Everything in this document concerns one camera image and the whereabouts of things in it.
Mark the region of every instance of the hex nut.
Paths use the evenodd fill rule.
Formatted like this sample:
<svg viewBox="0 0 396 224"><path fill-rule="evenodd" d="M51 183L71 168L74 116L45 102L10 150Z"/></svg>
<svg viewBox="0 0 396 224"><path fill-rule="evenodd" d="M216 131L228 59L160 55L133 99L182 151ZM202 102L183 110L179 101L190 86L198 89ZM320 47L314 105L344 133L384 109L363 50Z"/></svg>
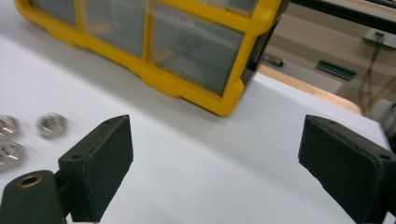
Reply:
<svg viewBox="0 0 396 224"><path fill-rule="evenodd" d="M20 163L23 147L14 142L0 142L0 171Z"/></svg>
<svg viewBox="0 0 396 224"><path fill-rule="evenodd" d="M16 119L11 116L0 116L0 141L12 139L19 133Z"/></svg>
<svg viewBox="0 0 396 224"><path fill-rule="evenodd" d="M41 136L54 138L65 133L66 119L59 114L48 114L39 119L37 126Z"/></svg>

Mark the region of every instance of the drawer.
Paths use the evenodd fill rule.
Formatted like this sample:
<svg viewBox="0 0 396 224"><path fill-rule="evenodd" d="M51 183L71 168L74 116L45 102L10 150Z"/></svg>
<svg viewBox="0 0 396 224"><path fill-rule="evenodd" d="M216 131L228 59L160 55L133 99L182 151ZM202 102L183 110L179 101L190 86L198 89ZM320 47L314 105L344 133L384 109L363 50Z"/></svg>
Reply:
<svg viewBox="0 0 396 224"><path fill-rule="evenodd" d="M32 0L31 3L34 8L77 26L74 0Z"/></svg>
<svg viewBox="0 0 396 224"><path fill-rule="evenodd" d="M251 15L258 0L198 0L209 5L221 7L241 14Z"/></svg>
<svg viewBox="0 0 396 224"><path fill-rule="evenodd" d="M87 0L82 12L88 33L136 56L143 53L145 0Z"/></svg>
<svg viewBox="0 0 396 224"><path fill-rule="evenodd" d="M175 7L153 4L150 59L222 95L244 35Z"/></svg>

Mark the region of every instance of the yellow plastic organizer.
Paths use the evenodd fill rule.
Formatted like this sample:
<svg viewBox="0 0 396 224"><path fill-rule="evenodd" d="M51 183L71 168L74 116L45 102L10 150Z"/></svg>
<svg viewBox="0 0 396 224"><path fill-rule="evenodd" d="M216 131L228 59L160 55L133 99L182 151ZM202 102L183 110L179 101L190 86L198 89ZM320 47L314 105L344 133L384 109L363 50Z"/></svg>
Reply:
<svg viewBox="0 0 396 224"><path fill-rule="evenodd" d="M219 115L233 111L257 38L282 0L16 0L62 41L129 68L148 85Z"/></svg>

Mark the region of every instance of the electrical outlet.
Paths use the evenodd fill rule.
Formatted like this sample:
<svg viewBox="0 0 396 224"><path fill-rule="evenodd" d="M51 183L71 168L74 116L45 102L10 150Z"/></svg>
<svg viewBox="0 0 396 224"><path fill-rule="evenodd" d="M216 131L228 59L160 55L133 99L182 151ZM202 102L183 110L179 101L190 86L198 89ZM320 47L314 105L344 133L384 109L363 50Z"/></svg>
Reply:
<svg viewBox="0 0 396 224"><path fill-rule="evenodd" d="M396 49L396 35L392 35L384 31L370 29L370 31L364 36L364 39L375 42L378 39L378 34L382 34L384 36L382 42L383 45Z"/></svg>

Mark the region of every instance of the white surface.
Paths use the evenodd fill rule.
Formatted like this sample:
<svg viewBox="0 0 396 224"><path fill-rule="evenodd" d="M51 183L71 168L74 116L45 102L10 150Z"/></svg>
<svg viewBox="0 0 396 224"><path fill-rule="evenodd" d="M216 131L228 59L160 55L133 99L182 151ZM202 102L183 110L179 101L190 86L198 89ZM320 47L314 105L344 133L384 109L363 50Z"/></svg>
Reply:
<svg viewBox="0 0 396 224"><path fill-rule="evenodd" d="M353 223L298 162L304 117L334 119L387 147L377 123L264 76L219 118L52 38L11 2L0 8L0 114L20 121L15 141L26 147L19 167L0 173L0 189L28 172L57 171L57 159L96 125L129 114L134 163L102 223ZM66 136L38 136L36 119L48 112L69 119Z"/></svg>

